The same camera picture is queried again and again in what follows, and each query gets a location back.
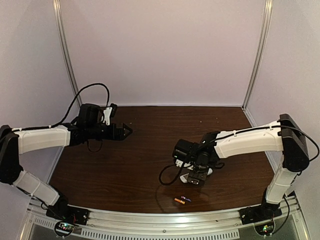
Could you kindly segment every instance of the orange marker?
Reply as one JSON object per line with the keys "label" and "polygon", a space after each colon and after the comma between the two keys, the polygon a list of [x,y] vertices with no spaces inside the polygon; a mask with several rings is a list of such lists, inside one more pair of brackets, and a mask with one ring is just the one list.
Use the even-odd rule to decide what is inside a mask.
{"label": "orange marker", "polygon": [[186,204],[186,202],[185,202],[185,201],[182,201],[182,200],[180,200],[180,199],[178,199],[178,198],[175,198],[174,200],[175,200],[176,202],[178,202],[178,203]]}

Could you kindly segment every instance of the white wall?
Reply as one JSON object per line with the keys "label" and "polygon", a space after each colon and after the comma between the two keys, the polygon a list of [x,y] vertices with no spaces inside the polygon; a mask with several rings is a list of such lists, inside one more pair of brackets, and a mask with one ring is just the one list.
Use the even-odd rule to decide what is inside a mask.
{"label": "white wall", "polygon": [[[0,6],[0,125],[56,123],[65,114],[73,94],[53,2],[0,0]],[[46,181],[56,154],[56,148],[29,152],[20,157],[20,164]],[[2,183],[0,196],[0,239],[15,240],[30,199]]]}
{"label": "white wall", "polygon": [[[264,0],[68,0],[61,11],[79,87],[120,105],[241,106]],[[89,89],[84,102],[105,103]]]}
{"label": "white wall", "polygon": [[[320,1],[273,1],[270,32],[248,109],[258,125],[289,113],[320,144]],[[309,155],[316,154],[309,144]],[[273,154],[275,163],[279,162]],[[320,159],[295,189],[314,240],[320,235]]]}

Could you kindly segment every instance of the brown wooden surface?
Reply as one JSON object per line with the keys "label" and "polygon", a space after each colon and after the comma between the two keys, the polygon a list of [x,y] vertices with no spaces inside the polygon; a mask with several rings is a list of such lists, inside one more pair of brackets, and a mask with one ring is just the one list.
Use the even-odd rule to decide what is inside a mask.
{"label": "brown wooden surface", "polygon": [[[114,122],[124,122],[134,133],[125,141],[104,141],[91,153],[87,145],[66,147],[50,184],[76,206],[132,213],[185,213],[231,209],[259,204],[273,177],[263,152],[224,159],[203,187],[161,186],[160,171],[171,165],[179,139],[199,142],[212,131],[250,127],[239,107],[119,107]],[[90,142],[92,149],[99,143]],[[179,168],[169,168],[169,182]],[[181,195],[192,202],[174,202]]]}

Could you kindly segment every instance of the vertical metal post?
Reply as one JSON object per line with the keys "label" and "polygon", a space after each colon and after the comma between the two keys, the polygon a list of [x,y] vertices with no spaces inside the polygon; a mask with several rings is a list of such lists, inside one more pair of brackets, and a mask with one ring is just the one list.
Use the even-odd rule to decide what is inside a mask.
{"label": "vertical metal post", "polygon": [[252,69],[252,73],[251,73],[249,86],[246,91],[246,95],[245,95],[244,102],[242,105],[242,108],[244,110],[248,107],[249,100],[252,95],[252,91],[254,89],[254,85],[256,83],[259,68],[260,68],[260,65],[262,62],[262,57],[263,57],[263,53],[264,53],[264,49],[265,49],[265,45],[266,45],[267,37],[268,37],[268,33],[269,33],[269,27],[270,27],[271,16],[272,16],[272,8],[273,8],[273,0],[266,0],[258,49],[257,49],[255,60],[254,60],[254,65],[253,65],[253,69]]}
{"label": "vertical metal post", "polygon": [[[60,38],[64,63],[66,66],[66,71],[69,76],[69,80],[70,80],[73,94],[76,95],[79,92],[79,89],[77,86],[74,70],[72,68],[71,59],[70,59],[70,55],[69,55],[69,50],[68,50],[68,45],[67,45],[67,40],[66,40],[66,35],[65,35],[65,29],[64,29],[63,19],[62,19],[62,13],[61,13],[60,0],[53,0],[53,9],[54,9],[55,19],[56,19],[56,23],[57,23],[57,27],[58,27],[59,38]],[[78,107],[80,108],[80,106],[82,104],[82,100],[81,100],[80,95],[77,97],[76,103],[77,103]]]}

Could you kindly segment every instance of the robotic arm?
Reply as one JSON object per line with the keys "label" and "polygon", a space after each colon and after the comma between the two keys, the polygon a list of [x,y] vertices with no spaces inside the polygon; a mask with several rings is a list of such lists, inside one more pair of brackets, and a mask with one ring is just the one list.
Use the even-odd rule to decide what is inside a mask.
{"label": "robotic arm", "polygon": [[124,140],[133,131],[125,124],[117,128],[116,124],[110,123],[116,111],[115,104],[102,112],[100,106],[86,103],[72,122],[57,127],[23,130],[3,125],[0,128],[0,182],[38,198],[48,207],[50,217],[68,221],[70,216],[77,215],[77,223],[85,224],[86,210],[68,206],[68,199],[61,192],[25,171],[19,163],[19,155],[51,147],[76,146],[91,139]]}
{"label": "robotic arm", "polygon": [[243,130],[206,133],[200,143],[180,139],[172,156],[175,165],[188,168],[186,182],[198,186],[218,168],[219,161],[234,155],[277,151],[282,158],[272,182],[264,191],[261,205],[240,210],[243,224],[280,216],[280,202],[297,174],[310,163],[305,135],[288,114],[278,121]]}

